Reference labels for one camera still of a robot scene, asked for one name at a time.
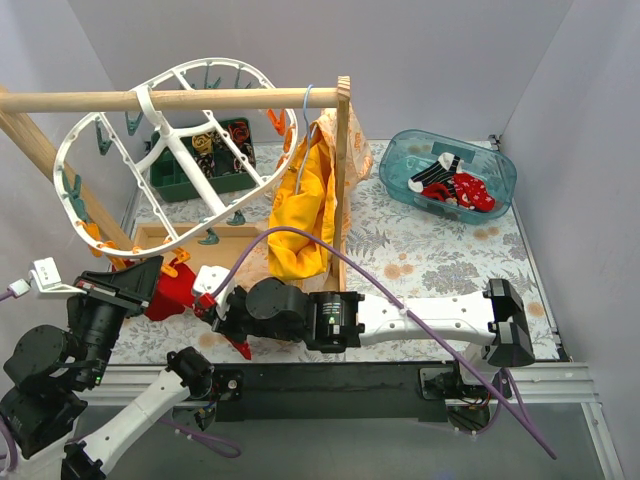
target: plastic container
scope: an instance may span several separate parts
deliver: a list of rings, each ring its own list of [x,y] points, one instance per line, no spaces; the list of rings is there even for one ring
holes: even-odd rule
[[[476,212],[409,190],[409,178],[437,162],[445,152],[458,155],[464,161],[462,170],[485,183],[489,195],[496,200],[493,210]],[[380,163],[380,180],[392,198],[434,215],[474,225],[501,217],[509,210],[517,177],[513,162],[500,152],[422,130],[398,133],[389,142]]]
[[[247,124],[247,127],[249,126],[249,121],[246,118],[220,120],[220,126],[226,129],[230,123],[237,121],[243,121]],[[158,138],[158,132],[154,132],[151,137],[152,146],[155,145]],[[191,137],[184,137],[181,140],[191,155],[194,155],[195,150],[191,145]],[[245,143],[249,143],[249,145],[251,145],[251,151],[254,151],[251,137],[249,137]],[[221,150],[214,147],[213,158],[214,161],[222,165],[228,163],[225,162],[225,160],[232,163],[235,157],[229,150]],[[246,172],[210,177],[208,180],[217,194],[236,192],[238,190],[255,187],[255,182],[251,178],[251,175]],[[195,187],[191,184],[189,177],[184,173],[184,170],[182,170],[182,167],[168,148],[165,149],[158,160],[151,165],[151,186],[155,188],[160,197],[168,203],[181,202],[183,200],[200,197]]]

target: wooden rod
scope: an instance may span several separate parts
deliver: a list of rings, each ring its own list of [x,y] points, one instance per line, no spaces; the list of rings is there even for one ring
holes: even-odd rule
[[[344,183],[347,165],[347,142],[349,141],[349,104],[351,102],[351,80],[349,77],[338,77],[338,109],[336,111],[336,229],[333,236],[333,245],[336,248],[343,246],[342,221],[344,206]],[[333,257],[331,267],[335,276],[339,276],[341,270],[346,273],[346,267],[339,258]]]
[[[306,88],[152,91],[156,110],[220,110],[302,108]],[[338,105],[337,88],[313,88],[309,108]],[[0,110],[7,113],[134,112],[140,111],[135,92],[0,93]]]
[[[6,88],[0,85],[0,92],[2,92],[0,94],[5,94],[3,92],[6,91]],[[4,133],[22,150],[22,153],[31,160],[38,170],[49,181],[52,181],[53,164],[57,150],[31,117],[26,113],[6,113],[0,110],[0,128],[4,130]],[[68,165],[65,167],[65,172],[69,182],[73,185],[76,173]],[[127,234],[122,231],[120,225],[84,184],[80,195],[84,200],[87,214],[98,225],[107,239],[116,242],[122,250],[130,250],[133,243]]]

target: table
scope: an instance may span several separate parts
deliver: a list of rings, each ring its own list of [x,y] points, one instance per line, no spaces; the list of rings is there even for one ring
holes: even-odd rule
[[[396,295],[435,297],[462,295],[479,290],[491,277],[507,278],[522,296],[538,360],[558,359],[554,335],[543,306],[538,279],[527,252],[515,213],[481,226],[447,220],[391,199],[378,178],[378,165],[388,141],[371,141],[374,166],[371,178],[361,182],[351,196],[352,229],[347,253],[375,274]],[[282,153],[280,144],[256,145],[257,169],[274,170]],[[225,194],[225,201],[240,193]],[[173,204],[161,202],[171,222],[195,222],[207,216],[201,200]],[[270,201],[260,197],[242,209],[248,222],[268,217]],[[141,199],[136,224],[157,221],[150,204]],[[347,268],[347,288],[378,294]],[[304,344],[249,337],[253,362],[400,362],[449,360],[450,355],[431,340],[402,340],[351,349],[342,354],[309,352]],[[461,351],[463,342],[451,342]],[[162,322],[146,317],[128,319],[120,331],[111,364],[164,364],[166,353],[194,345],[214,363],[245,360],[228,342],[210,331],[191,312]]]

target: transparent blue tub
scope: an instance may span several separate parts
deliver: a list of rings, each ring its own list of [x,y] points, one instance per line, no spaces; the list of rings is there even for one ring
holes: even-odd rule
[[[464,161],[462,170],[485,183],[489,195],[496,200],[493,210],[476,212],[409,190],[409,178],[437,162],[445,152],[458,155]],[[509,210],[517,177],[513,162],[500,152],[422,130],[398,133],[389,142],[380,163],[380,180],[392,198],[441,217],[474,225],[501,217]]]

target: gray floor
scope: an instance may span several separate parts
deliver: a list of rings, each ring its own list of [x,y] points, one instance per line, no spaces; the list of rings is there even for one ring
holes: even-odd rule
[[[411,420],[251,421],[214,424],[239,442],[227,460],[156,425],[120,460],[109,480],[283,479],[603,479],[579,404],[532,405],[532,417],[558,453],[549,459],[510,415],[475,442]],[[118,409],[91,407],[88,433]]]

